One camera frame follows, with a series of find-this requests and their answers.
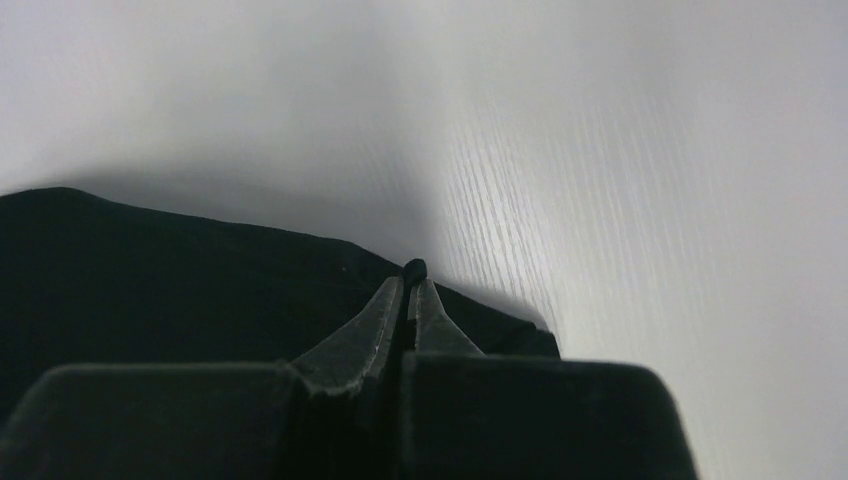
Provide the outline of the black t shirt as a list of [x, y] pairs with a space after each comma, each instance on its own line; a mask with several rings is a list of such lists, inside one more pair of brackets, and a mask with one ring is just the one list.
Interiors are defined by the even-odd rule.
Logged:
[[112, 202], [72, 188], [1, 200], [1, 414], [74, 363], [291, 361], [389, 278], [343, 240]]

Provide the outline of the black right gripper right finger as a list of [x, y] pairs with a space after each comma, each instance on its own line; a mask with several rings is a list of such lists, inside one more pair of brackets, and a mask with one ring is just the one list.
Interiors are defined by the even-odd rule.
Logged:
[[405, 352], [483, 357], [482, 350], [447, 314], [435, 283], [412, 287], [405, 320]]

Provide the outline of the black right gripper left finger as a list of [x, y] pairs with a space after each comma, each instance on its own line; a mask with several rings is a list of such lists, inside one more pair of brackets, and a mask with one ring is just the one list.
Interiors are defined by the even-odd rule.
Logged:
[[327, 338], [289, 363], [311, 394], [357, 395], [379, 382], [398, 338], [404, 281], [390, 277], [362, 310]]

